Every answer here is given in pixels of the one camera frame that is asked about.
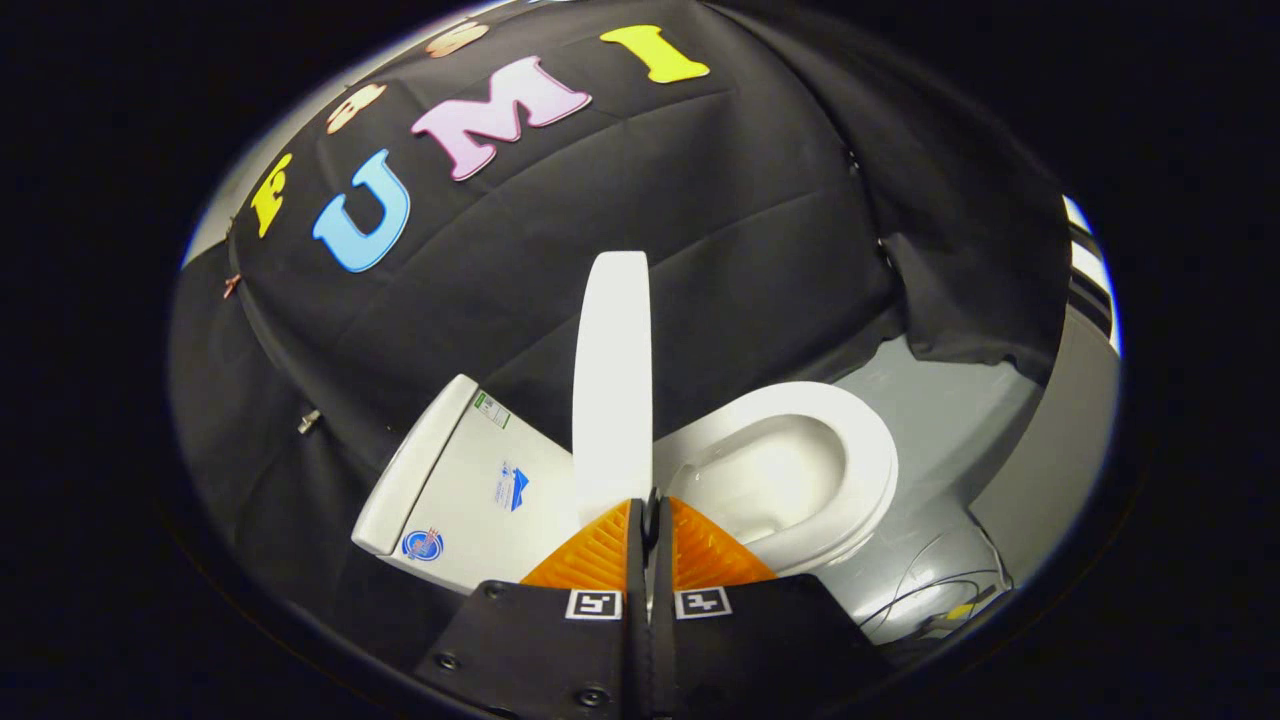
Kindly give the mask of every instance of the toilet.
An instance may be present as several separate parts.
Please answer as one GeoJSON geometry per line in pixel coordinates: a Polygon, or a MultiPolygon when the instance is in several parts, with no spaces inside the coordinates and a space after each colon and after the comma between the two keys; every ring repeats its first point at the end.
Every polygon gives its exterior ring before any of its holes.
{"type": "Polygon", "coordinates": [[[881,418],[835,386],[768,386],[653,441],[649,266],[596,258],[573,368],[573,454],[471,378],[445,386],[383,470],[351,539],[461,593],[520,582],[603,512],[657,488],[778,575],[840,562],[897,484],[881,418]]]}
{"type": "Polygon", "coordinates": [[[844,561],[870,538],[893,500],[897,450],[847,391],[780,383],[655,442],[653,482],[794,575],[844,561]]]}

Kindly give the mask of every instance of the letter cutout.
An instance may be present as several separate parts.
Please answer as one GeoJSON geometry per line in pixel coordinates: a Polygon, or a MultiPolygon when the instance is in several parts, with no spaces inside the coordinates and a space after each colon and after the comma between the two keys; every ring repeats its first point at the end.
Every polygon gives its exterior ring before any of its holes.
{"type": "Polygon", "coordinates": [[[271,227],[271,220],[280,211],[280,205],[284,205],[284,199],[280,197],[280,193],[284,192],[284,167],[292,159],[293,152],[285,152],[275,168],[271,168],[271,174],[262,181],[262,187],[253,193],[250,205],[257,210],[257,237],[266,236],[266,228],[271,227]]]}
{"type": "Polygon", "coordinates": [[[658,26],[630,26],[611,29],[600,36],[605,42],[617,42],[649,65],[649,79],[659,83],[678,82],[710,74],[712,69],[695,63],[676,50],[662,37],[658,26]]]}
{"type": "Polygon", "coordinates": [[[499,68],[489,78],[489,101],[445,100],[426,111],[411,128],[413,135],[434,137],[453,159],[454,181],[479,173],[498,155],[493,145],[479,145],[467,133],[515,142],[520,140],[520,115],[516,104],[529,110],[529,124],[535,128],[563,119],[591,101],[585,92],[575,92],[539,67],[531,55],[499,68]]]}
{"type": "Polygon", "coordinates": [[[474,20],[462,23],[431,40],[426,46],[426,54],[433,58],[443,58],[460,47],[480,40],[480,36],[486,32],[489,32],[489,26],[476,24],[474,20]]]}
{"type": "Polygon", "coordinates": [[[404,223],[408,222],[408,191],[387,167],[385,149],[365,160],[352,176],[351,184],[369,186],[369,191],[383,204],[383,222],[369,234],[360,232],[342,208],[347,201],[346,193],[342,193],[330,200],[320,213],[311,234],[329,246],[338,264],[348,272],[362,273],[376,265],[404,232],[404,223]]]}
{"type": "Polygon", "coordinates": [[[387,90],[385,85],[366,85],[351,95],[351,97],[342,101],[337,109],[329,115],[329,127],[326,132],[333,135],[342,129],[342,126],[347,124],[347,120],[356,117],[356,113],[367,108],[374,100],[378,100],[383,91],[387,90]]]}

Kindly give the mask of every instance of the letter u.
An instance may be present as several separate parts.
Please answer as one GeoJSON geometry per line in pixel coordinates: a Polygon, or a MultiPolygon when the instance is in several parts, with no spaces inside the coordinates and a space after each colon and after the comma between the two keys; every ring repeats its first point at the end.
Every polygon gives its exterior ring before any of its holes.
{"type": "Polygon", "coordinates": [[[396,245],[404,223],[408,222],[408,191],[396,173],[387,167],[387,150],[374,152],[351,178],[352,187],[367,186],[383,205],[383,222],[374,232],[365,234],[351,222],[343,210],[347,195],[342,193],[329,201],[316,218],[311,234],[324,241],[329,251],[343,268],[361,273],[372,268],[396,245]]]}

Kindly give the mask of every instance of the letter m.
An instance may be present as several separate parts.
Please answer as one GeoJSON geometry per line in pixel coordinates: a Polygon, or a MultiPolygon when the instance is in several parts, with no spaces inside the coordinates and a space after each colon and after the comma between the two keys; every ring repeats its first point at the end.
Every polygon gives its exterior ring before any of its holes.
{"type": "Polygon", "coordinates": [[[573,92],[529,56],[498,69],[489,78],[489,101],[445,100],[413,123],[412,131],[439,141],[453,159],[454,181],[479,173],[498,155],[493,145],[480,145],[467,133],[515,142],[520,140],[516,105],[529,111],[529,124],[540,128],[566,118],[591,101],[585,92],[573,92]]]}

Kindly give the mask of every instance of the wire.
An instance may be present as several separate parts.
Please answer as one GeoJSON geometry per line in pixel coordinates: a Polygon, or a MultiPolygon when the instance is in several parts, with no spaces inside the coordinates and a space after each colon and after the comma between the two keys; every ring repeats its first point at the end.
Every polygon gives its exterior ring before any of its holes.
{"type": "MultiPolygon", "coordinates": [[[[893,597],[895,597],[893,602],[897,602],[902,597],[906,597],[906,596],[901,596],[899,593],[902,592],[902,583],[905,583],[906,582],[906,577],[911,574],[911,568],[915,565],[915,561],[919,560],[922,555],[924,555],[924,551],[927,551],[931,547],[933,547],[933,543],[938,542],[940,539],[945,538],[946,536],[947,536],[946,533],[938,533],[938,536],[936,538],[931,539],[928,542],[928,544],[925,544],[924,547],[922,547],[920,552],[916,552],[915,557],[913,557],[911,561],[906,564],[906,570],[902,571],[902,577],[897,579],[897,585],[893,588],[893,597]]],[[[891,607],[893,605],[893,602],[890,602],[884,607],[891,607]]],[[[884,620],[881,620],[881,625],[883,625],[887,621],[888,621],[888,616],[886,615],[884,620]]],[[[872,630],[872,632],[874,633],[878,629],[879,629],[879,625],[876,625],[876,629],[872,630]]]]}
{"type": "Polygon", "coordinates": [[[1012,585],[1006,582],[1009,574],[1005,573],[1005,562],[1000,559],[1000,551],[996,550],[996,543],[991,542],[991,537],[982,525],[974,525],[973,528],[978,530],[978,534],[982,536],[982,542],[987,543],[987,547],[991,548],[991,555],[996,559],[996,569],[1000,570],[1000,592],[1009,592],[1012,585]]]}
{"type": "MultiPolygon", "coordinates": [[[[908,598],[908,597],[910,597],[910,596],[913,596],[913,594],[915,594],[918,592],[923,592],[923,591],[927,591],[927,589],[929,589],[932,587],[937,587],[937,585],[948,585],[948,584],[955,584],[955,583],[968,583],[968,584],[973,585],[974,597],[977,598],[978,594],[982,594],[982,588],[978,585],[978,583],[975,583],[973,580],[960,580],[957,578],[964,578],[964,577],[968,577],[968,575],[978,575],[980,573],[998,573],[998,570],[992,570],[992,569],[969,570],[968,573],[956,573],[955,575],[947,575],[945,578],[940,578],[937,580],[933,580],[933,582],[931,582],[927,585],[920,585],[920,587],[915,588],[914,591],[910,591],[908,593],[904,593],[904,594],[900,594],[900,596],[895,597],[888,603],[886,603],[883,607],[881,607],[876,612],[872,612],[870,615],[868,615],[867,618],[864,618],[863,621],[858,624],[858,626],[859,628],[865,626],[867,623],[870,623],[881,612],[884,612],[886,610],[891,610],[895,605],[897,605],[899,601],[901,601],[904,598],[908,598]]],[[[872,632],[874,633],[876,630],[878,630],[881,628],[881,625],[883,625],[887,621],[888,621],[888,615],[886,615],[884,620],[881,620],[881,624],[876,625],[876,628],[872,632]]]]}
{"type": "Polygon", "coordinates": [[[888,623],[888,616],[893,614],[893,606],[897,605],[899,602],[901,602],[901,601],[911,597],[913,594],[915,594],[918,592],[924,592],[927,589],[933,589],[933,588],[940,587],[940,585],[954,585],[954,584],[960,584],[960,583],[966,584],[966,585],[973,585],[974,598],[977,598],[979,594],[982,594],[982,588],[978,585],[978,583],[975,583],[973,580],[938,580],[936,583],[929,583],[929,584],[924,585],[923,588],[915,588],[914,591],[911,591],[909,593],[905,593],[905,594],[902,594],[900,597],[893,598],[892,602],[890,602],[884,607],[881,607],[873,615],[870,615],[867,619],[864,619],[861,623],[858,624],[858,626],[861,628],[867,623],[870,623],[872,618],[876,618],[876,615],[879,615],[881,612],[884,612],[886,610],[888,610],[888,612],[884,614],[884,620],[882,620],[879,625],[876,625],[876,630],[878,630],[878,629],[881,629],[882,625],[884,625],[884,623],[888,623]]]}

